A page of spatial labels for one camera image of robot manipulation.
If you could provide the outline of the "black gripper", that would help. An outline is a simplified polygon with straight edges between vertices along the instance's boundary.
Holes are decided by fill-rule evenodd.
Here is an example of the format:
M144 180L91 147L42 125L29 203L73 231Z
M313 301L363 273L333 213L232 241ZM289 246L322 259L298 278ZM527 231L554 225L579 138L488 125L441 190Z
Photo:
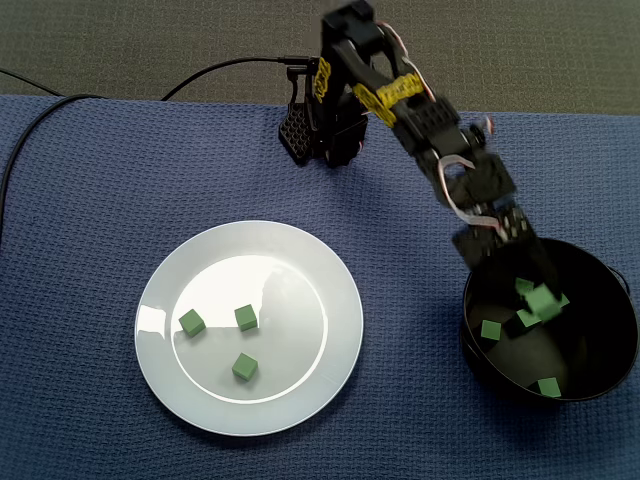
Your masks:
M472 271L475 291L487 302L531 313L515 287L516 275L528 273L544 283L559 301L562 286L558 271L524 211L518 205L507 205L500 220L504 236L493 227L468 225L452 237L457 252Z

